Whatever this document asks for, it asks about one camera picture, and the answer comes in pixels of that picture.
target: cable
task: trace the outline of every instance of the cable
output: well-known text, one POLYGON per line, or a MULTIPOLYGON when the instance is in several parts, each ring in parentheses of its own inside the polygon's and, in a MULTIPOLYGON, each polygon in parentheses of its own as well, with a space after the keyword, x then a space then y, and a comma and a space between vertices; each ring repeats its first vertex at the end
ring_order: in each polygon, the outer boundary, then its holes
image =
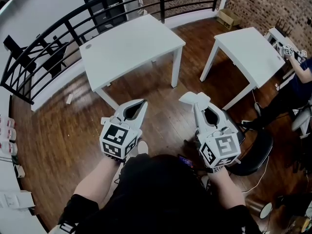
POLYGON ((253 99, 256 102, 255 97, 254 97, 254 90, 253 89, 252 89, 252 93, 253 93, 253 99))
POLYGON ((269 226, 270 226, 270 220, 271 220, 271 216, 272 216, 272 213, 270 213, 270 216, 269 216, 269 220, 268 220, 268 225, 267 225, 267 229, 264 231, 262 231, 263 234, 265 234, 266 232, 268 232, 268 229, 269 229, 269 226))
POLYGON ((306 188, 306 192, 308 191, 308 187, 309 187, 309 177, 308 177, 308 173, 306 173, 306 177, 307 177, 307 181, 308 181, 308 183, 307 183, 307 188, 306 188))
POLYGON ((291 224, 291 220, 292 220, 292 219, 290 218, 289 221, 288 221, 287 229, 286 229, 285 231, 283 231, 282 234, 287 234, 287 233, 288 233, 289 227, 290 227, 290 224, 291 224))
POLYGON ((258 183, 257 183, 254 187, 252 187, 251 189, 249 189, 248 191, 243 191, 242 193, 248 193, 248 192, 250 192, 251 190, 253 190, 254 188, 256 188, 256 187, 259 185, 261 179, 263 178, 265 172, 267 171, 268 163, 269 163, 269 156, 268 156, 267 164, 265 165, 264 173, 263 173, 263 175, 261 176, 261 178, 259 179, 258 183))
POLYGON ((280 119, 280 118, 282 118, 282 117, 286 117, 286 116, 288 116, 288 115, 289 115, 289 113, 286 113, 285 115, 282 115, 282 116, 280 116, 280 117, 276 117, 274 120, 280 119))

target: small white device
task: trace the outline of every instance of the small white device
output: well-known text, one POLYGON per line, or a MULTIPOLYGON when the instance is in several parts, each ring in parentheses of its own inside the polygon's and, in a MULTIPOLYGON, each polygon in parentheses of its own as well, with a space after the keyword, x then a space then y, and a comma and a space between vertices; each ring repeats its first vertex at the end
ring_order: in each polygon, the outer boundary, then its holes
POLYGON ((124 161, 127 154, 138 144, 140 130, 148 103, 144 99, 131 100, 120 105, 113 116, 103 117, 99 141, 107 156, 124 161))
POLYGON ((240 155, 237 129, 203 92, 187 92, 179 101, 193 106, 199 154, 208 168, 231 164, 240 155))

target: white wall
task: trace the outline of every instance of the white wall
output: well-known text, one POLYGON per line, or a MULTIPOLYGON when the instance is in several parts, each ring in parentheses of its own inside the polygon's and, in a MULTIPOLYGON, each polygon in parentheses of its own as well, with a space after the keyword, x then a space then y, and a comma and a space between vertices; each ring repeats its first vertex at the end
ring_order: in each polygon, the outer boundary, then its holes
MULTIPOLYGON (((14 0, 7 10, 0 15, 0 78, 2 77, 9 52, 3 46, 4 39, 10 35, 21 47, 32 43, 38 34, 44 32, 76 8, 84 5, 83 0, 14 0)), ((73 18, 72 25, 77 24, 89 17, 89 12, 83 12, 73 18)), ((93 21, 89 21, 77 29, 77 33, 82 33, 86 29, 94 26, 93 21)), ((59 28, 56 35, 60 35, 66 30, 59 28)), ((97 31, 91 32, 86 38, 97 35, 97 31)), ((8 114, 9 94, 0 87, 0 114, 8 114)))
POLYGON ((46 234, 36 216, 0 219, 0 232, 2 234, 46 234))
POLYGON ((16 179, 11 162, 0 160, 0 191, 19 191, 20 186, 16 179))

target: shoe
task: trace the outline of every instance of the shoe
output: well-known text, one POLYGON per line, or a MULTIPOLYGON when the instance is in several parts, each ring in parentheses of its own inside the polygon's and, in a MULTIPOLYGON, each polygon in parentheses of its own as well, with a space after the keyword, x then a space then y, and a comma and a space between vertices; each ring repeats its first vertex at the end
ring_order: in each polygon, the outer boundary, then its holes
POLYGON ((254 109, 256 110, 258 117, 261 117, 261 111, 263 108, 260 106, 258 102, 254 103, 254 109))
POLYGON ((250 120, 242 120, 241 127, 245 130, 256 130, 252 127, 252 121, 250 120))

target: white table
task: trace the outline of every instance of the white table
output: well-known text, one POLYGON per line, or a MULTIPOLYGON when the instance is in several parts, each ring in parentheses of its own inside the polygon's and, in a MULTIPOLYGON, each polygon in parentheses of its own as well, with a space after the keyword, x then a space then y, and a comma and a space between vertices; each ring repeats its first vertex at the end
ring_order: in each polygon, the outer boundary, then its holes
POLYGON ((249 85, 232 99, 223 108, 224 110, 228 110, 255 87, 260 88, 285 63, 278 52, 255 28, 236 30, 214 38, 215 43, 200 80, 206 79, 218 50, 221 49, 249 81, 249 85))
POLYGON ((185 42, 160 21, 146 15, 119 25, 80 47, 92 91, 112 108, 118 104, 103 87, 139 66, 174 52, 172 87, 176 87, 185 42))
POLYGON ((269 29, 268 33, 266 34, 265 38, 270 42, 272 38, 276 41, 280 42, 283 45, 290 44, 295 51, 299 51, 296 45, 289 37, 284 37, 275 27, 269 29))

